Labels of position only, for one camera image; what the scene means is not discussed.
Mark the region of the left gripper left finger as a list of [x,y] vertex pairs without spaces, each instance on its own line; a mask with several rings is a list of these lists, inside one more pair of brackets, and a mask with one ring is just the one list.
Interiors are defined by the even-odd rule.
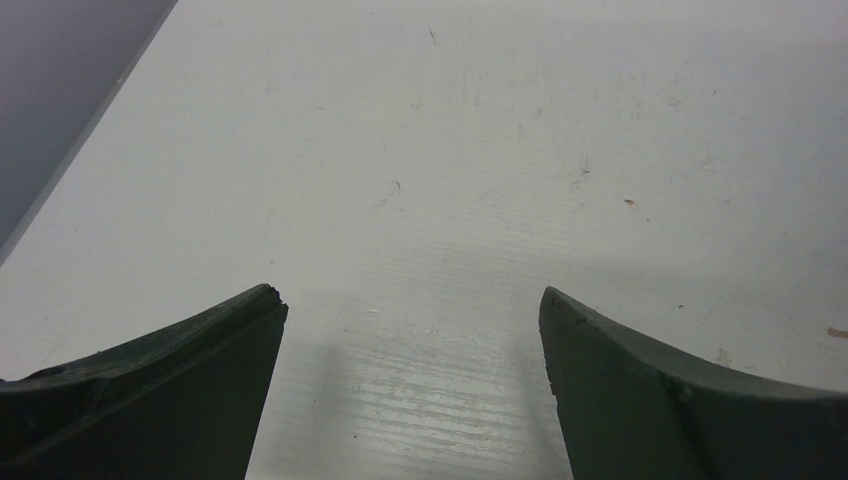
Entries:
[[5,479],[242,479],[287,305],[260,284],[1,385]]

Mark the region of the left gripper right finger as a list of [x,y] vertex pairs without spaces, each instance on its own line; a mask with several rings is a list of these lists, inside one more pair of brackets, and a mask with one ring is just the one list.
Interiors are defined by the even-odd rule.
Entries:
[[539,330],[577,479],[843,479],[847,397],[693,356],[547,288]]

